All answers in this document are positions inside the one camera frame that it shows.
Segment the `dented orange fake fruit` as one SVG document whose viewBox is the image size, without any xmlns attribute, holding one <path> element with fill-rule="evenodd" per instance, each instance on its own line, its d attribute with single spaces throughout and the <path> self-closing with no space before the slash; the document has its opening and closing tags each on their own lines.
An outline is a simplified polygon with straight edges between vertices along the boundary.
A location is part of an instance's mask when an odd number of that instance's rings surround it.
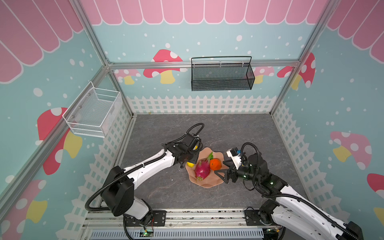
<svg viewBox="0 0 384 240">
<path fill-rule="evenodd" d="M 220 159 L 211 159 L 210 160 L 210 169 L 212 171 L 218 171 L 222 169 L 222 161 Z"/>
</svg>

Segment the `pink dragon fruit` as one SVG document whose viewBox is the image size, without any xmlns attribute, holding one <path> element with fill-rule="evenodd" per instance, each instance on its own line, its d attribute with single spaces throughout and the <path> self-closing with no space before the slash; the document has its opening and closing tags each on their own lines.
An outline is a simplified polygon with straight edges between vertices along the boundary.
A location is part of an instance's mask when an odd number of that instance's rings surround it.
<svg viewBox="0 0 384 240">
<path fill-rule="evenodd" d="M 198 181 L 204 180 L 211 172 L 210 161 L 213 159 L 211 152 L 205 160 L 201 160 L 195 168 L 195 177 Z"/>
</svg>

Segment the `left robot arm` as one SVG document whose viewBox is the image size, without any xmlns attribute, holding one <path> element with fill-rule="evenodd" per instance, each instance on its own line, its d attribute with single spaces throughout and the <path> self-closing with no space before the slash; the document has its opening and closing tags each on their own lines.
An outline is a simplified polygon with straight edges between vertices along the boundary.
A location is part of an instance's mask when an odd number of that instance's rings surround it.
<svg viewBox="0 0 384 240">
<path fill-rule="evenodd" d="M 175 143 L 163 144 L 163 149 L 152 157 L 131 167 L 114 167 L 102 187 L 101 198 L 115 217 L 129 215 L 145 218 L 150 207 L 135 197 L 135 190 L 160 171 L 185 162 L 196 163 L 202 141 L 197 135 L 186 134 Z"/>
</svg>

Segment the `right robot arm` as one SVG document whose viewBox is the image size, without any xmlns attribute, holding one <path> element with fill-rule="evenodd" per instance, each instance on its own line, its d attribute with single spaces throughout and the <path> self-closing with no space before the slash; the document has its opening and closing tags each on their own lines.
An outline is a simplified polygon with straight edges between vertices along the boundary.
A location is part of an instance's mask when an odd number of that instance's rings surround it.
<svg viewBox="0 0 384 240">
<path fill-rule="evenodd" d="M 254 190 L 266 201 L 259 208 L 257 219 L 264 225 L 279 225 L 306 240 L 362 240 L 362 229 L 354 222 L 345 223 L 323 211 L 301 196 L 286 181 L 270 173 L 267 162 L 258 154 L 246 158 L 230 155 L 233 163 L 215 174 L 223 180 L 250 181 Z"/>
</svg>

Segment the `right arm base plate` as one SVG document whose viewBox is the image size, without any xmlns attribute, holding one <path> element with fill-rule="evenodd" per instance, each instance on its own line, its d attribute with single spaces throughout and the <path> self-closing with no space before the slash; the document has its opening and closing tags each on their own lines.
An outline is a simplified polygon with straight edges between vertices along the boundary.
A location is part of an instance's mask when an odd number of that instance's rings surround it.
<svg viewBox="0 0 384 240">
<path fill-rule="evenodd" d="M 246 209 L 244 210 L 245 221 L 247 226 L 265 226 L 259 214 L 259 210 Z"/>
</svg>

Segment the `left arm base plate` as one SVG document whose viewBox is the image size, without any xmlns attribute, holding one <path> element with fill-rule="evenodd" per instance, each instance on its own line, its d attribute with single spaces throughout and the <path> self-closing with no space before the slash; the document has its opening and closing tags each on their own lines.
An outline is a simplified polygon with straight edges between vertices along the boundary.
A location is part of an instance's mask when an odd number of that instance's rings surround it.
<svg viewBox="0 0 384 240">
<path fill-rule="evenodd" d="M 133 216 L 123 215 L 124 224 L 127 227 L 164 227 L 167 211 L 152 210 L 149 211 L 142 219 L 136 219 Z"/>
</svg>

